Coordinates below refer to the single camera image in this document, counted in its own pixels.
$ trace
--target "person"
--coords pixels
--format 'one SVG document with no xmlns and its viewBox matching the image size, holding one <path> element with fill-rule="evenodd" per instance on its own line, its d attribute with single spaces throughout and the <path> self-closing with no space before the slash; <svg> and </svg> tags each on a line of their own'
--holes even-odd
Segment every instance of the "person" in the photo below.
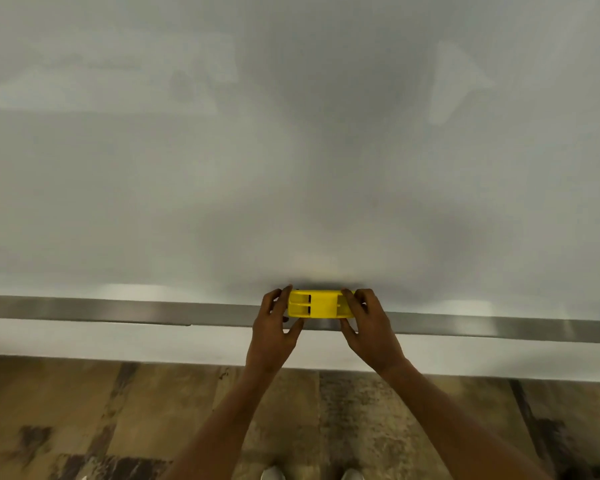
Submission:
<svg viewBox="0 0 600 480">
<path fill-rule="evenodd" d="M 253 414 L 276 373 L 296 346 L 304 321 L 283 330 L 289 285 L 264 295 L 253 324 L 246 364 L 235 386 L 212 412 L 191 443 L 177 455 L 162 480 L 228 480 L 242 449 Z M 398 393 L 422 425 L 455 480 L 549 480 L 520 451 L 482 427 L 408 361 L 375 293 L 342 290 L 355 316 L 357 332 L 346 319 L 341 330 L 349 346 Z M 283 480 L 268 468 L 263 480 Z M 346 480 L 362 480 L 349 470 Z"/>
</svg>

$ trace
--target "silver metal trim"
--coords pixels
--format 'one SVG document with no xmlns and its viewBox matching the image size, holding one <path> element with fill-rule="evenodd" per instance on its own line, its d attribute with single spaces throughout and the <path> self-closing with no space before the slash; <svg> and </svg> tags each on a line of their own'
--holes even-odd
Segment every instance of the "silver metal trim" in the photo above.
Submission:
<svg viewBox="0 0 600 480">
<path fill-rule="evenodd" d="M 248 327 L 257 313 L 258 307 L 252 305 L 0 296 L 0 318 Z M 396 333 L 600 344 L 600 321 L 396 312 L 388 315 Z M 336 320 L 307 320 L 305 328 L 339 330 L 340 325 Z"/>
</svg>

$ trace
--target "shoe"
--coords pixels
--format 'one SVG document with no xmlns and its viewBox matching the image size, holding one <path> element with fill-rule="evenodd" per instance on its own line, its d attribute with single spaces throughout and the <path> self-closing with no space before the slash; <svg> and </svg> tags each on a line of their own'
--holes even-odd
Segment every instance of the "shoe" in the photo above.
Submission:
<svg viewBox="0 0 600 480">
<path fill-rule="evenodd" d="M 278 467 L 271 467 L 263 471 L 260 480 L 286 480 L 286 478 Z"/>
<path fill-rule="evenodd" d="M 365 480 L 365 478 L 362 476 L 362 473 L 360 473 L 357 470 L 354 470 L 353 468 L 350 468 L 346 472 L 344 472 L 342 480 Z"/>
</svg>

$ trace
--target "floor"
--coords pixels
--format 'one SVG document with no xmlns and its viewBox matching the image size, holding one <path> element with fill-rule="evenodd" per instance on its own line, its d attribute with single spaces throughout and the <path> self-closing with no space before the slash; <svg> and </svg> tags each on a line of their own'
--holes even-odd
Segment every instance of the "floor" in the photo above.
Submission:
<svg viewBox="0 0 600 480">
<path fill-rule="evenodd" d="M 150 480 L 230 389 L 236 367 L 0 357 L 0 480 Z M 431 378 L 560 477 L 600 477 L 600 384 Z M 423 430 L 373 374 L 281 371 L 236 479 L 449 479 Z"/>
</svg>

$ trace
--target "finger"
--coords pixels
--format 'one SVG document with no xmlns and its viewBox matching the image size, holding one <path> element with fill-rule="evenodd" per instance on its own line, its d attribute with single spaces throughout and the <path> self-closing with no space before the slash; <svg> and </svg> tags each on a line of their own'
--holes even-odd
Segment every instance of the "finger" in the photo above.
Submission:
<svg viewBox="0 0 600 480">
<path fill-rule="evenodd" d="M 361 319 L 367 315 L 364 308 L 362 308 L 362 305 L 360 305 L 360 302 L 356 299 L 355 296 L 353 296 L 353 293 L 351 292 L 351 290 L 344 288 L 342 290 L 342 294 L 344 295 L 344 298 L 347 300 L 349 309 L 353 313 L 353 316 L 355 316 L 356 322 L 359 319 Z"/>
<path fill-rule="evenodd" d="M 296 323 L 291 325 L 291 328 L 287 332 L 287 340 L 293 343 L 294 347 L 296 346 L 296 342 L 298 341 L 298 337 L 300 336 L 300 332 L 304 328 L 304 319 L 298 318 Z"/>
<path fill-rule="evenodd" d="M 349 325 L 349 322 L 346 318 L 340 319 L 340 330 L 344 335 L 345 340 L 349 344 L 351 350 L 355 352 L 358 348 L 358 334 L 355 331 L 353 331 L 351 325 Z"/>
<path fill-rule="evenodd" d="M 376 297 L 376 293 L 369 288 L 356 290 L 356 298 L 364 301 L 371 311 L 382 310 L 382 305 L 380 304 L 380 300 Z"/>
<path fill-rule="evenodd" d="M 260 305 L 260 315 L 268 315 L 271 311 L 271 307 L 273 306 L 273 300 L 280 296 L 282 290 L 276 289 L 268 292 L 266 295 L 262 297 L 262 304 Z"/>
<path fill-rule="evenodd" d="M 293 290 L 293 288 L 293 285 L 289 285 L 284 290 L 282 290 L 278 301 L 275 305 L 273 305 L 273 311 L 271 312 L 271 314 L 280 317 L 280 320 L 282 320 L 282 314 L 287 309 L 287 305 L 289 303 L 289 295 L 291 294 L 291 290 Z"/>
</svg>

